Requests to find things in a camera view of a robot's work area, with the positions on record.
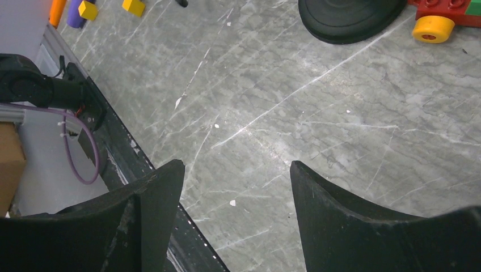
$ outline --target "toy train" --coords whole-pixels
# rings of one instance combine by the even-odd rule
[[[408,3],[417,6],[412,36],[425,43],[445,42],[455,25],[481,27],[481,0],[408,0]]]

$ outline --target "lego duplo block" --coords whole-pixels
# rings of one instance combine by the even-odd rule
[[[78,13],[80,17],[93,21],[97,17],[99,11],[94,4],[87,1],[82,1],[78,6]]]
[[[465,14],[481,16],[481,0],[471,0]]]
[[[140,17],[144,12],[145,4],[140,2],[139,0],[124,0],[124,3],[122,3],[122,7],[124,8],[124,10],[127,10],[128,12]]]

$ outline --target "yellow block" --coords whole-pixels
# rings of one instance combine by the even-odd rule
[[[124,0],[122,7],[124,10],[140,17],[144,12],[145,4],[140,2],[140,0]]]
[[[442,16],[424,16],[417,20],[412,36],[425,43],[444,43],[451,35],[454,22]]]
[[[80,17],[93,21],[97,17],[99,11],[94,4],[82,1],[80,6],[78,6],[78,13],[80,14]]]

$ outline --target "yellow wheel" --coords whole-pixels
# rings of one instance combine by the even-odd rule
[[[454,22],[442,16],[424,16],[417,20],[412,36],[418,41],[439,44],[445,42],[454,28]]]

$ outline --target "marble surface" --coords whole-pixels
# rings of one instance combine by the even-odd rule
[[[153,163],[185,162],[181,203],[231,271],[305,271],[292,160],[405,213],[481,204],[481,30],[423,44],[407,8],[330,45],[296,0],[97,6],[59,31]]]

